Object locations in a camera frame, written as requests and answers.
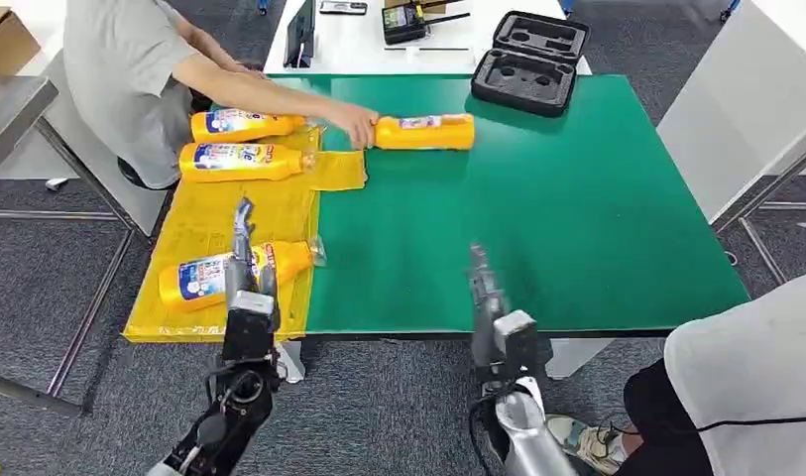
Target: sneaker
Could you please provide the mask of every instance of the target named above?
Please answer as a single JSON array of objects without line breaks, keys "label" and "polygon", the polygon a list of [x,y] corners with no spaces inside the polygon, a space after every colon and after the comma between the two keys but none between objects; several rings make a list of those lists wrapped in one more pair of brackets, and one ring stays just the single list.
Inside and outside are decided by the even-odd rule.
[{"label": "sneaker", "polygon": [[620,434],[617,431],[590,426],[563,415],[547,415],[545,425],[566,453],[580,458],[601,474],[612,475],[622,466],[622,462],[613,457],[611,448]]}]

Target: yellow plastic bag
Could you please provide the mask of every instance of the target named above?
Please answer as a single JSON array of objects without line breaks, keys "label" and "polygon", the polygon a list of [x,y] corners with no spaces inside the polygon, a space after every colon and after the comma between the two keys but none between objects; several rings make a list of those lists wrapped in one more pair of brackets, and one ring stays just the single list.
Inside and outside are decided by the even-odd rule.
[{"label": "yellow plastic bag", "polygon": [[319,191],[353,190],[365,187],[368,179],[365,172],[365,153],[318,152],[325,127],[304,126],[293,134],[282,137],[267,137],[260,144],[281,144],[291,149],[314,152],[315,165],[307,173],[309,186]]},{"label": "yellow plastic bag", "polygon": [[311,187],[318,191],[354,190],[365,187],[365,153],[318,152],[315,166],[306,173]]},{"label": "yellow plastic bag", "polygon": [[[230,250],[233,210],[242,196],[254,203],[252,243],[303,241],[317,234],[318,193],[306,179],[221,183],[181,182],[174,194],[149,270],[123,331],[131,342],[220,342],[227,309],[215,305],[194,312],[168,311],[159,293],[167,266]],[[278,289],[278,340],[300,337],[306,328],[312,270]]]}]

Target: cardboard box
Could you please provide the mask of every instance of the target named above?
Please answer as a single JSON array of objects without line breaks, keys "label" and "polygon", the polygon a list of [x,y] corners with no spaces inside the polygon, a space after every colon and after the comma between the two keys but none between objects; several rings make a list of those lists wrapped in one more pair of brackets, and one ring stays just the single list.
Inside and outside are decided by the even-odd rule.
[{"label": "cardboard box", "polygon": [[40,50],[17,14],[0,7],[0,74],[16,74]]},{"label": "cardboard box", "polygon": [[[385,0],[385,8],[396,7],[397,5],[408,3],[408,1],[409,0]],[[429,3],[435,1],[437,0],[421,0],[421,1],[414,0],[414,3]],[[423,13],[446,13],[446,5],[438,5],[436,7],[429,7],[423,9]]]}]

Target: black carrying case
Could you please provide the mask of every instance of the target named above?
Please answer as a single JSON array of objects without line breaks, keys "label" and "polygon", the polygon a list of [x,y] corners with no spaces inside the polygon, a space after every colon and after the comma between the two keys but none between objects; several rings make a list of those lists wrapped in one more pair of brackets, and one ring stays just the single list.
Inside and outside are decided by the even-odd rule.
[{"label": "black carrying case", "polygon": [[515,109],[557,117],[563,114],[589,38],[577,22],[512,11],[493,35],[493,49],[473,74],[473,96]]}]

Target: person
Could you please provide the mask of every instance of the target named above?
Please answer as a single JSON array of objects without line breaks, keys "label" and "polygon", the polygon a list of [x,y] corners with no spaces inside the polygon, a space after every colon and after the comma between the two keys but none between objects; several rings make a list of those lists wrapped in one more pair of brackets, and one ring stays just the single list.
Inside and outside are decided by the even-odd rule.
[{"label": "person", "polygon": [[148,188],[177,181],[190,89],[226,107],[324,119],[355,149],[374,143],[375,111],[267,80],[164,0],[68,0],[63,55],[82,119]]},{"label": "person", "polygon": [[[671,332],[624,390],[627,432],[549,416],[566,452],[617,476],[806,476],[806,276]],[[804,420],[766,422],[769,419]],[[745,421],[751,425],[720,424]]]}]

